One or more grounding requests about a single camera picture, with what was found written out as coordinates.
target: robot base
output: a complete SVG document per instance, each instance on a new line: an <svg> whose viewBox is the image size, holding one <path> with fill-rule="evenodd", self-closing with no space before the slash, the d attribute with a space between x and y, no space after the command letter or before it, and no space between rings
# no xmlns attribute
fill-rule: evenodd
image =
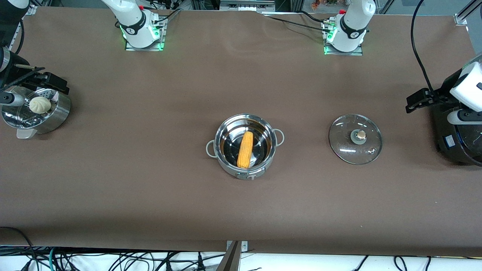
<svg viewBox="0 0 482 271"><path fill-rule="evenodd" d="M322 29L328 29L330 31L333 31L333 22L334 22L334 17L331 17L330 20L327 20L326 23L321 23L321 28ZM336 54L336 55L354 55L354 56L362 56L363 51L362 51L362 45L358 45L358 47L351 51L351 52L342 52L337 50L332 44L327 42L328 35L332 35L332 32L323 32L323 44L324 44L324 52L325 54Z"/></svg>
<svg viewBox="0 0 482 271"><path fill-rule="evenodd" d="M166 16L159 16L159 19L164 19ZM125 50L126 51L144 51L144 52L157 52L164 50L164 43L166 42L166 31L167 31L167 23L168 20L164 19L161 22L156 24L159 29L155 29L153 31L159 32L159 39L154 41L151 45L145 48L136 48L133 47L127 40L125 39Z"/></svg>
<svg viewBox="0 0 482 271"><path fill-rule="evenodd" d="M450 124L447 121L447 115L456 109L444 105L431 108L437 150L455 164L482 166L482 158L467 149L461 141L457 125Z"/></svg>

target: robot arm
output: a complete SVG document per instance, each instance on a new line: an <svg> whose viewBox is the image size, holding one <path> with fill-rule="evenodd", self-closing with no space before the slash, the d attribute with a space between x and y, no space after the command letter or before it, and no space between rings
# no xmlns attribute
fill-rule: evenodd
<svg viewBox="0 0 482 271"><path fill-rule="evenodd" d="M447 120L453 125L482 125L482 53L448 77L430 93L423 88L407 98L407 113L429 106L452 108Z"/></svg>
<svg viewBox="0 0 482 271"><path fill-rule="evenodd" d="M0 22L17 23L27 13L28 0L0 0Z"/></svg>
<svg viewBox="0 0 482 271"><path fill-rule="evenodd" d="M363 42L366 27L376 11L373 0L353 0L345 14L330 18L334 28L327 42L341 52L352 52Z"/></svg>
<svg viewBox="0 0 482 271"><path fill-rule="evenodd" d="M160 39L156 21L159 15L141 10L135 0L101 0L114 13L124 38L136 48L145 48Z"/></svg>

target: corn cob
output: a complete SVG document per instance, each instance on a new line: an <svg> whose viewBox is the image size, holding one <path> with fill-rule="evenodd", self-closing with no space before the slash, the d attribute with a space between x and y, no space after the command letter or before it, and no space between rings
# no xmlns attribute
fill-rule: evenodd
<svg viewBox="0 0 482 271"><path fill-rule="evenodd" d="M242 136L240 152L238 154L238 167L249 168L253 152L253 133L246 131Z"/></svg>

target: lid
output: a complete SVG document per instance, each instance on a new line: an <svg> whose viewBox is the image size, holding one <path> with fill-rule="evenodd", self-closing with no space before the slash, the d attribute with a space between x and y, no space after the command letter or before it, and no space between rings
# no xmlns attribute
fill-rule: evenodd
<svg viewBox="0 0 482 271"><path fill-rule="evenodd" d="M460 139L474 156L482 155L482 125L457 125Z"/></svg>
<svg viewBox="0 0 482 271"><path fill-rule="evenodd" d="M362 115L349 114L336 119L330 127L333 151L350 164L366 164L375 160L382 150L378 127Z"/></svg>

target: stainless steel pot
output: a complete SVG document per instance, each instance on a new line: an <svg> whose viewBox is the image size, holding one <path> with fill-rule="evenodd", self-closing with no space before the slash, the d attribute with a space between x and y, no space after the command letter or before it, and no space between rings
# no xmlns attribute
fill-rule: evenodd
<svg viewBox="0 0 482 271"><path fill-rule="evenodd" d="M250 167L237 167L238 154L242 137L246 131L254 135L253 153ZM282 136L278 143L275 132ZM276 147L284 142L284 134L279 129L273 129L265 120L251 114L239 114L225 120L216 132L214 140L206 144L206 153L217 158L221 167L229 174L239 179L254 180L262 176L273 162ZM214 145L214 155L209 153L209 145Z"/></svg>
<svg viewBox="0 0 482 271"><path fill-rule="evenodd" d="M32 91L17 86L10 92L24 99L19 106L1 106L2 118L9 126L17 128L17 138L29 139L35 134L48 133L60 126L70 112L70 98L57 90L41 88ZM28 107L30 101L38 96L51 102L52 107L44 114L34 113Z"/></svg>

